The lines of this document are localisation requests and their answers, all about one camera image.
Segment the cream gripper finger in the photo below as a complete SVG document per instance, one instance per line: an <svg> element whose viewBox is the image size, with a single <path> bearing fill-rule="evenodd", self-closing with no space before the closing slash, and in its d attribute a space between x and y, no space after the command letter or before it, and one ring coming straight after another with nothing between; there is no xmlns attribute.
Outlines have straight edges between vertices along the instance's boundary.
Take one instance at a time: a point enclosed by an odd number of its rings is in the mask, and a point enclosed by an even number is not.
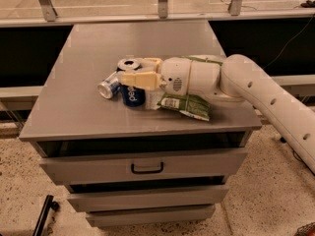
<svg viewBox="0 0 315 236"><path fill-rule="evenodd" d="M141 58L141 70L143 72L159 72L162 60L159 58Z"/></svg>
<svg viewBox="0 0 315 236"><path fill-rule="evenodd" d="M167 82L156 72L119 73L118 81L121 85L138 89L155 90L165 87Z"/></svg>

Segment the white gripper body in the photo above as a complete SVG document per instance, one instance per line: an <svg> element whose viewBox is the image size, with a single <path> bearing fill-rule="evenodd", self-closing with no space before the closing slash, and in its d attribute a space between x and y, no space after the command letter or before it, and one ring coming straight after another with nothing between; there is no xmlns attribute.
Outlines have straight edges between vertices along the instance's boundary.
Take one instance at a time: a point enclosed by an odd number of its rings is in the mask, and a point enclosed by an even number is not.
<svg viewBox="0 0 315 236"><path fill-rule="evenodd" d="M175 95L187 93L191 61L186 58L169 58L162 62L160 68L161 88Z"/></svg>

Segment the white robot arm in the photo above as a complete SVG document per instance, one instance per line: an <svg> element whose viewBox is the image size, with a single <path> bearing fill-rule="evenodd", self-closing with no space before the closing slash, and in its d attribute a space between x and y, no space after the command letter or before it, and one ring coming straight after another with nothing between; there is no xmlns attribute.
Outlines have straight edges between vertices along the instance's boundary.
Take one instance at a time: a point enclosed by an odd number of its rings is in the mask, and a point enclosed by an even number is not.
<svg viewBox="0 0 315 236"><path fill-rule="evenodd" d="M221 61L209 55L155 59L139 70L118 74L138 89L198 95L211 104L250 102L315 172L315 112L284 90L251 59L234 54Z"/></svg>

